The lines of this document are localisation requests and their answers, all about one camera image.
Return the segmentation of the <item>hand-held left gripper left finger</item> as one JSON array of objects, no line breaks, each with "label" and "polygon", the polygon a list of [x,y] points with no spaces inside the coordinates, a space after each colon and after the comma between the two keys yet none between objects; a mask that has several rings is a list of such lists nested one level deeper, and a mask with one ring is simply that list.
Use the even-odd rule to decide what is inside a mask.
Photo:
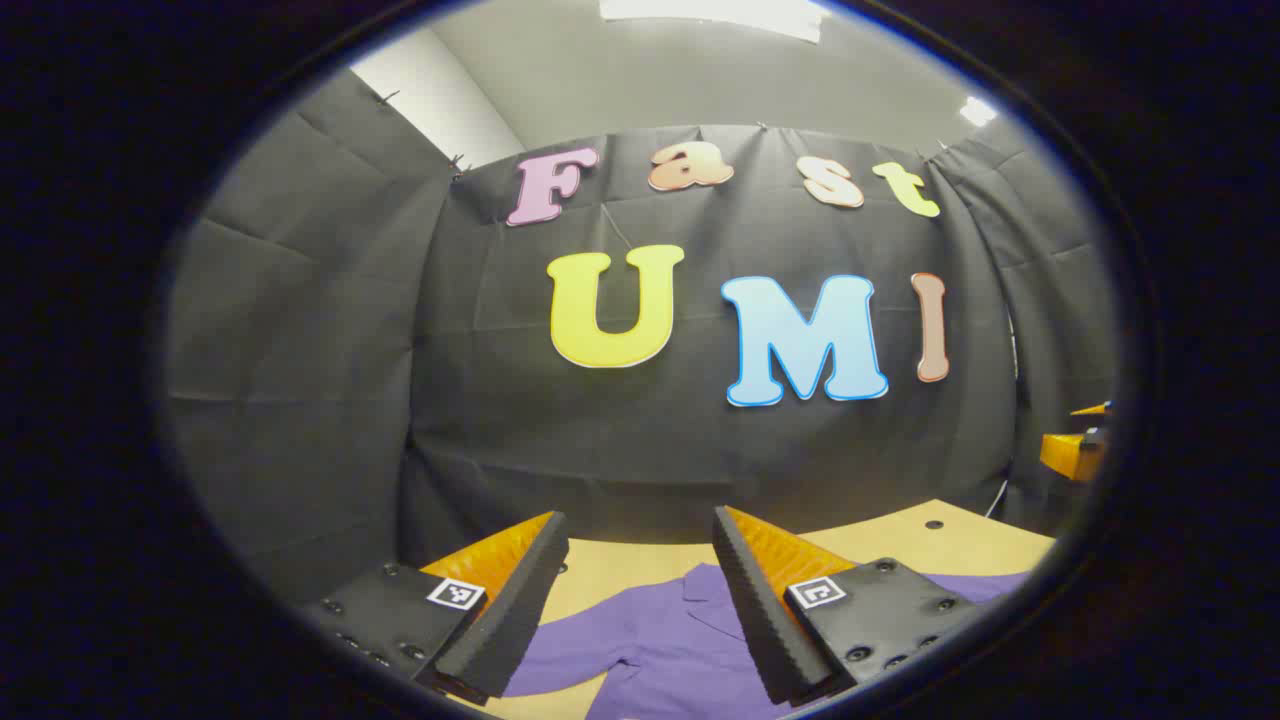
[{"label": "hand-held left gripper left finger", "polygon": [[543,512],[421,568],[385,562],[302,612],[380,673],[485,705],[522,662],[568,550],[566,515]]}]

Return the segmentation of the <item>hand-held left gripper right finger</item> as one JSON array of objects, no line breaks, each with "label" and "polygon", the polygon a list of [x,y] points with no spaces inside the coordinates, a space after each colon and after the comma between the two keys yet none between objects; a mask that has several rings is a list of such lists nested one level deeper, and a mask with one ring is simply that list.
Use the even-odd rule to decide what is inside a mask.
[{"label": "hand-held left gripper right finger", "polygon": [[794,707],[865,685],[983,607],[897,559],[856,564],[718,506],[712,544],[765,693]]}]

